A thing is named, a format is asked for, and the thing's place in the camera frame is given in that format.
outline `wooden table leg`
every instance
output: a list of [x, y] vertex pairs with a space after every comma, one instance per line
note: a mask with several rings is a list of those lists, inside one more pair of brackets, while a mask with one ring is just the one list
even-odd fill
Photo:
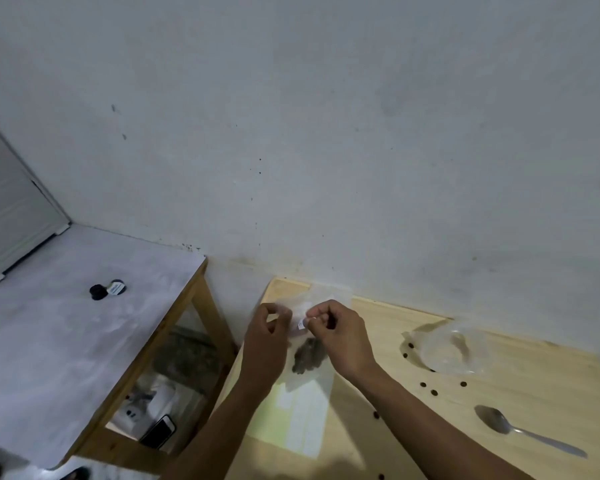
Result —
[[200, 315], [202, 325], [218, 350], [218, 355], [225, 365], [231, 367], [237, 355], [237, 347], [231, 336], [229, 326], [220, 316], [216, 308], [209, 286], [204, 276], [200, 276], [191, 299], [193, 307]]
[[141, 445], [103, 427], [92, 432], [75, 455], [155, 475], [160, 475], [172, 460], [164, 451]]

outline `white table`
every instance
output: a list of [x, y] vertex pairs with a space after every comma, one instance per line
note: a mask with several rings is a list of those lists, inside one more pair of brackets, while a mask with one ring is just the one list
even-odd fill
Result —
[[[0, 447], [43, 468], [76, 454], [159, 472], [167, 455], [104, 425], [192, 302], [233, 362], [206, 265], [197, 252], [73, 225], [16, 266], [0, 283]], [[92, 300], [89, 288], [113, 279], [127, 290]]]

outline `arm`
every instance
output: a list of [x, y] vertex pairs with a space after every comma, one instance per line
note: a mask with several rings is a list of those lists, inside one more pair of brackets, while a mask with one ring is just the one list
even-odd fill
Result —
[[[282, 312], [267, 323], [269, 314]], [[222, 480], [238, 452], [257, 407], [285, 366], [291, 312], [272, 303], [259, 306], [249, 324], [242, 368], [235, 386], [161, 480]]]
[[[334, 330], [325, 327], [335, 315]], [[331, 362], [374, 405], [393, 435], [429, 480], [533, 480], [451, 426], [393, 380], [376, 362], [365, 322], [337, 301], [307, 312], [305, 323]]]

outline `phone screen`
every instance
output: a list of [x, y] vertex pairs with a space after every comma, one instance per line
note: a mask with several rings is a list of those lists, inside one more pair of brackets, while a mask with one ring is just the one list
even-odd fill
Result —
[[164, 418], [162, 418], [140, 439], [140, 444], [148, 446], [149, 448], [158, 449], [169, 439], [174, 431], [175, 427], [171, 429]]

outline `smartphone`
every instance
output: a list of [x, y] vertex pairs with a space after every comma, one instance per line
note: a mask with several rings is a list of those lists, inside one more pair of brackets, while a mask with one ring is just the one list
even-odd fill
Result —
[[160, 418], [152, 428], [147, 431], [142, 438], [140, 444], [149, 448], [159, 449], [165, 441], [167, 441], [176, 431], [176, 425], [168, 415]]

